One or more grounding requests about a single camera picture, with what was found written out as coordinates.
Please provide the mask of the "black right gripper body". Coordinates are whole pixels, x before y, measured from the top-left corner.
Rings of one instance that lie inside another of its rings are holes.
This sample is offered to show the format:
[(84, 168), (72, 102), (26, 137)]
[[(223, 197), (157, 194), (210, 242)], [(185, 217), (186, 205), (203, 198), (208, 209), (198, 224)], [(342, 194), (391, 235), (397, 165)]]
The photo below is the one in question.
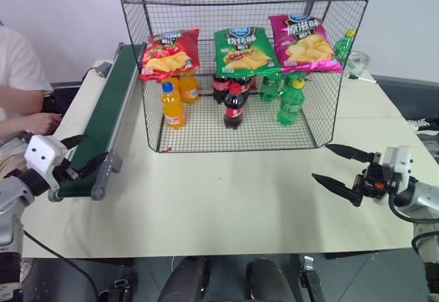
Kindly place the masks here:
[(389, 192), (394, 191), (390, 181), (385, 180), (384, 168), (379, 163), (381, 153), (356, 151), (354, 159), (362, 163), (369, 163), (367, 168), (355, 178), (354, 192), (357, 199), (362, 199), (364, 196), (381, 199)]

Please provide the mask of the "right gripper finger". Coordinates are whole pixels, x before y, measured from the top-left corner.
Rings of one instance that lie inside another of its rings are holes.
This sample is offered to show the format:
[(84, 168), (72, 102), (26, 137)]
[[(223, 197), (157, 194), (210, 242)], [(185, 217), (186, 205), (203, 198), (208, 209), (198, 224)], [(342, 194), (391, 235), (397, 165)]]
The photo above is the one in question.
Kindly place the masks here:
[(352, 188), (348, 188), (344, 183), (328, 176), (313, 173), (312, 177), (333, 194), (348, 200), (353, 206), (359, 207), (361, 205), (364, 195), (361, 190), (364, 182), (362, 175), (356, 175)]
[(375, 154), (371, 152), (364, 152), (357, 148), (340, 145), (340, 144), (327, 144), (326, 148), (335, 153), (338, 156), (341, 156), (345, 159), (353, 159), (359, 162), (372, 162)]

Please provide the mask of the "person's hand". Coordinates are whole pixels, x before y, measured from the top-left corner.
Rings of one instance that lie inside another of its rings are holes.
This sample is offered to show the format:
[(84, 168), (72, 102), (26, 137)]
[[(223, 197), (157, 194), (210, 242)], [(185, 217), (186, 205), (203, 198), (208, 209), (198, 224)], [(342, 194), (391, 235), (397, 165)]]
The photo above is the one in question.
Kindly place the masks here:
[(61, 121), (61, 114), (36, 113), (22, 117), (20, 127), (33, 135), (50, 135), (57, 129)]

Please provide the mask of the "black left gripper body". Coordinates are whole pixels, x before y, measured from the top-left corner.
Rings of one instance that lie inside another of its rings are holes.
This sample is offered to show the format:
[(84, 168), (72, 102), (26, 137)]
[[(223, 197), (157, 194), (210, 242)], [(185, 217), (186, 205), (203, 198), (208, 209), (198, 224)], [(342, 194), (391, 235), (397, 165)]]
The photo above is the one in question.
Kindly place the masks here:
[(53, 176), (58, 184), (80, 179), (80, 173), (71, 167), (71, 162), (68, 159), (63, 159), (60, 165), (55, 166)]

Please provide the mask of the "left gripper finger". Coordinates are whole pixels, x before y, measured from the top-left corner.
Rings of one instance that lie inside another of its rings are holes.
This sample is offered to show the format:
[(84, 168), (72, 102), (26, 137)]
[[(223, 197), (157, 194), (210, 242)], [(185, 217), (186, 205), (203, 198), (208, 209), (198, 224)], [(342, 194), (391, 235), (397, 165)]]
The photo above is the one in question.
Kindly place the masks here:
[(66, 149), (70, 150), (81, 144), (86, 138), (87, 135), (75, 135), (62, 139), (60, 142), (66, 147)]
[(89, 176), (101, 166), (101, 164), (106, 160), (107, 156), (108, 152), (98, 154), (97, 156), (89, 160), (82, 169), (77, 171), (78, 175)]

